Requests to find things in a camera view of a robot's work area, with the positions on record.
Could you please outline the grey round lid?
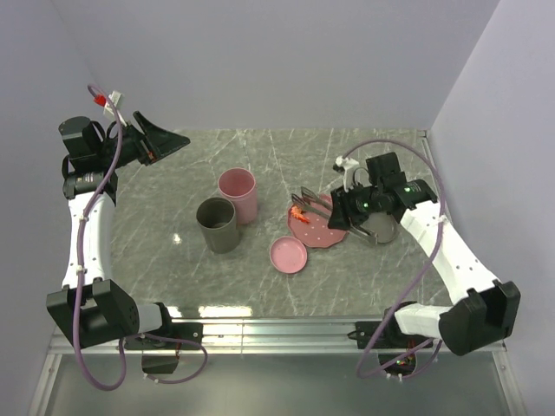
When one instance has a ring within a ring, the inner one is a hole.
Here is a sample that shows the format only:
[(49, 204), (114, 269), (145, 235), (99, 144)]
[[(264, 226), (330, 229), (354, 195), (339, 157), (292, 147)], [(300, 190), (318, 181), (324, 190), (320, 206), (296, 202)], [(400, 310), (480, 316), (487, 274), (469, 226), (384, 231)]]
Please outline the grey round lid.
[(386, 212), (375, 212), (369, 215), (363, 228), (372, 234), (378, 244), (389, 244), (397, 235), (397, 223), (395, 219)]

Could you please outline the grey cylindrical container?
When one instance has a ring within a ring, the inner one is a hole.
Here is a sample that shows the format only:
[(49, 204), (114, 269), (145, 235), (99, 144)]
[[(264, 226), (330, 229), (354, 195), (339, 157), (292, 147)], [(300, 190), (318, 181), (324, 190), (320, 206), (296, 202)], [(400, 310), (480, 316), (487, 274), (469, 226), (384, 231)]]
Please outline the grey cylindrical container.
[(210, 251), (216, 254), (235, 250), (240, 241), (236, 210), (225, 198), (204, 200), (196, 211), (197, 224)]

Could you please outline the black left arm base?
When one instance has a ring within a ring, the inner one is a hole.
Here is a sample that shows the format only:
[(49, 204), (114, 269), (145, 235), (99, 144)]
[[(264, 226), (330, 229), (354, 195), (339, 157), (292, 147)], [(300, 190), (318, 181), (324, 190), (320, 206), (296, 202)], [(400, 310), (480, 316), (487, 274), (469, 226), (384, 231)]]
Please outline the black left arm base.
[(181, 354), (192, 351), (200, 353), (200, 363), (205, 360), (201, 349), (204, 325), (200, 322), (171, 323), (147, 335), (128, 337), (124, 341), (127, 352), (141, 353), (142, 371), (152, 376), (175, 375)]

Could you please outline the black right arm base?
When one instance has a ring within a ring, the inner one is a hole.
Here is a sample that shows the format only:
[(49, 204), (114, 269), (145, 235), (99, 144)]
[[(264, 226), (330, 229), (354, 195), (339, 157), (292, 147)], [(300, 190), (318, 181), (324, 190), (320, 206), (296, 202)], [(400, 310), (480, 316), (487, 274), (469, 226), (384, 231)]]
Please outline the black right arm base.
[[(405, 335), (394, 321), (388, 323), (384, 329), (380, 329), (380, 325), (379, 321), (358, 321), (355, 322), (355, 330), (348, 333), (348, 337), (356, 341), (357, 348), (363, 351), (356, 364), (358, 378), (368, 379), (374, 375), (383, 374), (389, 379), (403, 381), (424, 371), (437, 356), (441, 345), (435, 348), (432, 358), (418, 368), (416, 353), (421, 349), (431, 348), (434, 341), (421, 335)], [(364, 373), (362, 366), (371, 349), (389, 351), (400, 349), (401, 352), (399, 354), (379, 353), (378, 367)]]

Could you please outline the metal serving tongs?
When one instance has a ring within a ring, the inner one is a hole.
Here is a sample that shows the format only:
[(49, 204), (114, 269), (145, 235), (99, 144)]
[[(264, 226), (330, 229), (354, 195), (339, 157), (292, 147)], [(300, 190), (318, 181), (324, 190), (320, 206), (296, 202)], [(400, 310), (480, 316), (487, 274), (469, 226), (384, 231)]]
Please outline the metal serving tongs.
[[(291, 194), (291, 206), (289, 208), (291, 208), (293, 205), (299, 206), (302, 210), (314, 212), (320, 217), (326, 218), (327, 220), (329, 220), (330, 214), (332, 212), (332, 199), (329, 195), (316, 194), (312, 190), (304, 186), (301, 187), (301, 191), (299, 194)], [(356, 236), (367, 244), (377, 244), (374, 236), (368, 231), (353, 227), (350, 227), (349, 230), (340, 231), (346, 231), (347, 234)]]

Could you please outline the pink cylindrical container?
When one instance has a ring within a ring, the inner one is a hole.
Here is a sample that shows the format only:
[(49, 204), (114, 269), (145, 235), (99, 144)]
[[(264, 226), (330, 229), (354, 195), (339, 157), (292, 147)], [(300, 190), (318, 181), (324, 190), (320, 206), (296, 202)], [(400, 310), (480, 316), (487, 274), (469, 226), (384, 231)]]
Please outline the pink cylindrical container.
[(235, 167), (223, 172), (218, 180), (220, 194), (230, 200), (239, 224), (249, 224), (258, 215), (257, 182), (252, 173)]

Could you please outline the orange toy shrimp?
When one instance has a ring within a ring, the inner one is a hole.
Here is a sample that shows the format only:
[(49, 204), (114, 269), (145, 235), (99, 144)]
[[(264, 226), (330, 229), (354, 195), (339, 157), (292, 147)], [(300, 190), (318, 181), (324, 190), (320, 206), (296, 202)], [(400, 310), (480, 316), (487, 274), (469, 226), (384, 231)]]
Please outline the orange toy shrimp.
[(290, 208), (291, 217), (303, 224), (309, 224), (310, 220), (304, 215), (304, 211), (297, 205)]

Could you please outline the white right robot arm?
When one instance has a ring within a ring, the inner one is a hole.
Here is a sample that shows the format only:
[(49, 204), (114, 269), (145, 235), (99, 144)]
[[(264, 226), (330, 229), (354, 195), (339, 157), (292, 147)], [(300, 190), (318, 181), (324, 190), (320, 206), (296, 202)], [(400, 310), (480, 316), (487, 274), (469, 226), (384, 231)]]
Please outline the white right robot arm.
[(513, 332), (521, 294), (515, 283), (503, 283), (472, 253), (441, 209), (423, 179), (408, 180), (395, 153), (366, 161), (369, 185), (356, 183), (359, 163), (339, 156), (334, 169), (343, 185), (331, 193), (328, 226), (346, 231), (372, 214), (393, 217), (421, 246), (441, 277), (451, 300), (449, 307), (402, 302), (385, 313), (385, 341), (400, 347), (412, 337), (445, 343), (462, 356), (502, 341)]

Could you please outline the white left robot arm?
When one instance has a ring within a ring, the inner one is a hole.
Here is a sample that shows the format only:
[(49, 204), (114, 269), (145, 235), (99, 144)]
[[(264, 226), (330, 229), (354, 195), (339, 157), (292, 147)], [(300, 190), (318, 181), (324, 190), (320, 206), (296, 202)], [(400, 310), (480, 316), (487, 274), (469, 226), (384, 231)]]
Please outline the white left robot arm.
[(110, 244), (118, 177), (110, 167), (134, 161), (150, 166), (190, 140), (140, 112), (133, 117), (135, 123), (124, 125), (114, 138), (85, 116), (58, 127), (68, 151), (62, 192), (72, 225), (68, 268), (61, 289), (48, 294), (46, 308), (70, 344), (81, 348), (142, 333), (155, 348), (166, 348), (175, 338), (163, 303), (139, 305), (113, 279)]

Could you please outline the aluminium frame rail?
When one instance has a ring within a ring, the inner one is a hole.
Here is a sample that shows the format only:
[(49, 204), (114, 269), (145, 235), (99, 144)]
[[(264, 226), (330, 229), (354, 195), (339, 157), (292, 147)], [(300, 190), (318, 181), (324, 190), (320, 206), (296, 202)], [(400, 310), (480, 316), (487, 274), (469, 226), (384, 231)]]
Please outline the aluminium frame rail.
[(64, 336), (52, 336), (31, 402), (33, 415), (523, 415), (526, 406), (502, 343), (434, 363), (418, 356), (408, 380), (356, 377), (361, 351), (352, 317), (206, 319), (204, 352), (186, 351), (178, 376), (159, 386), (127, 354), (127, 378), (102, 392), (81, 376)]

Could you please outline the pink dotted plate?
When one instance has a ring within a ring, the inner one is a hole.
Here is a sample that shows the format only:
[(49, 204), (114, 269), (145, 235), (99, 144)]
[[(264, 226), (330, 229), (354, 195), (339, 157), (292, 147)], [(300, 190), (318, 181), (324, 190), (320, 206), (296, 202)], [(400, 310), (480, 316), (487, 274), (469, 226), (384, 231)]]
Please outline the pink dotted plate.
[(347, 232), (329, 229), (326, 218), (306, 210), (303, 210), (303, 215), (309, 220), (308, 223), (293, 217), (291, 208), (288, 208), (286, 224), (291, 235), (305, 246), (326, 249), (345, 239)]

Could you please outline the pink round lid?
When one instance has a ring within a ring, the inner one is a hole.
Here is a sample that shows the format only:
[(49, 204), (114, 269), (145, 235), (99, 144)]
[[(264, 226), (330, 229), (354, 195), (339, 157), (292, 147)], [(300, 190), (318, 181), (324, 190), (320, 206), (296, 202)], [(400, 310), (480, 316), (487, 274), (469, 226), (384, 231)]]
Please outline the pink round lid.
[(275, 240), (269, 253), (274, 268), (285, 274), (298, 273), (308, 261), (308, 252), (304, 244), (291, 236), (284, 236)]

